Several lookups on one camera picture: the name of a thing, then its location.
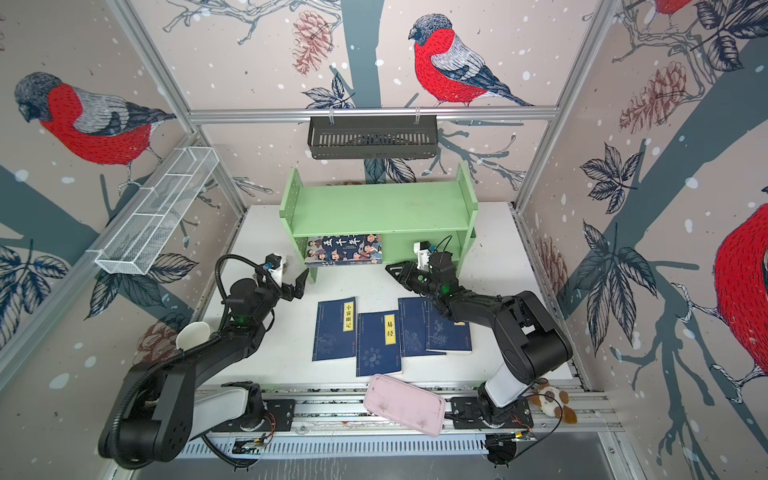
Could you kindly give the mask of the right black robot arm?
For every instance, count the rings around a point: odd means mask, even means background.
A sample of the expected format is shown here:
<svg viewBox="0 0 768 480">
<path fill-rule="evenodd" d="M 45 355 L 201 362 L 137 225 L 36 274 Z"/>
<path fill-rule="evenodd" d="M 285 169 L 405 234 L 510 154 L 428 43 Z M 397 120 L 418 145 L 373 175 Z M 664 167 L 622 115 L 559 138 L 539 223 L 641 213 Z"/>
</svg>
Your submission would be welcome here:
<svg viewBox="0 0 768 480">
<path fill-rule="evenodd" d="M 492 330 L 503 365 L 478 390 L 481 418 L 502 424 L 512 405 L 546 373 L 573 356 L 573 347 L 543 303 L 531 291 L 485 295 L 459 284 L 449 252 L 436 251 L 422 269 L 413 261 L 385 267 L 406 290 L 428 298 L 451 321 Z"/>
</svg>

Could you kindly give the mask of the colourful illustrated history book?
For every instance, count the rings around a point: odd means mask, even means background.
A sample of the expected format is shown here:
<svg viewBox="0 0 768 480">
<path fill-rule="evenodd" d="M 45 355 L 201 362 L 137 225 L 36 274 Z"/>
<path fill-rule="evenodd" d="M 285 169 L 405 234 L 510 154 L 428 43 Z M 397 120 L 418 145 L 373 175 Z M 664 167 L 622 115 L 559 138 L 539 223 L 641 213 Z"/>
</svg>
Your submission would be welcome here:
<svg viewBox="0 0 768 480">
<path fill-rule="evenodd" d="M 380 264 L 382 237 L 378 234 L 312 237 L 304 261 L 315 266 Z"/>
</svg>

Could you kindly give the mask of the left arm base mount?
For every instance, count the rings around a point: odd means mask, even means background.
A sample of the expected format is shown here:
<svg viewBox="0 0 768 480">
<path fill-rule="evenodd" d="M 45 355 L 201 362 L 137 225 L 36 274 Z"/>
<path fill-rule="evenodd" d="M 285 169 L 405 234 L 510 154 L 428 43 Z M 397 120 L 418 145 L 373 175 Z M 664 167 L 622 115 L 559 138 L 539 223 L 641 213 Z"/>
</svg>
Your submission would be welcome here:
<svg viewBox="0 0 768 480">
<path fill-rule="evenodd" d="M 262 403 L 260 416 L 244 414 L 212 429 L 215 433 L 289 432 L 292 428 L 296 401 L 267 399 Z"/>
</svg>

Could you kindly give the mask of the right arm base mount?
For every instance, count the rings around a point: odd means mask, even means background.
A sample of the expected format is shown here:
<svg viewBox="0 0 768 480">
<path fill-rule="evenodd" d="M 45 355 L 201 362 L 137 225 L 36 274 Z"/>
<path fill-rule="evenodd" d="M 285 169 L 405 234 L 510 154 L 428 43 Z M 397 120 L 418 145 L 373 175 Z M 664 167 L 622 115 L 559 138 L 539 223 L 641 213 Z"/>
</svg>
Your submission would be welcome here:
<svg viewBox="0 0 768 480">
<path fill-rule="evenodd" d="M 453 397 L 445 418 L 455 429 L 502 429 L 533 427 L 531 410 L 525 399 L 519 398 L 505 407 L 478 397 Z"/>
</svg>

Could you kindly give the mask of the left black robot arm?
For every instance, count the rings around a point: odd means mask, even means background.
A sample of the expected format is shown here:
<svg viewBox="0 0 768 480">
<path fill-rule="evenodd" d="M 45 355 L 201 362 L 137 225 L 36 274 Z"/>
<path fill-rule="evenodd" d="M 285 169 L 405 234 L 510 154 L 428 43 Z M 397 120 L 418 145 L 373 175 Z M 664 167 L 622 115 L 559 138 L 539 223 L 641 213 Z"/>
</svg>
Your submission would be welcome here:
<svg viewBox="0 0 768 480">
<path fill-rule="evenodd" d="M 308 270 L 294 283 L 274 278 L 281 270 L 280 256 L 269 254 L 263 263 L 241 255 L 225 254 L 214 266 L 216 288 L 223 312 L 216 329 L 200 326 L 206 338 L 195 346 L 180 346 L 168 358 L 133 366 L 107 417 L 97 443 L 98 454 L 125 470 L 138 470 L 154 462 L 175 459 L 199 438 L 234 469 L 249 469 L 250 460 L 236 460 L 216 447 L 208 434 L 230 421 L 268 431 L 273 438 L 278 422 L 268 410 L 259 384 L 237 381 L 220 391 L 200 396 L 198 388 L 227 367 L 254 354 L 275 321 L 281 301 L 303 297 Z"/>
</svg>

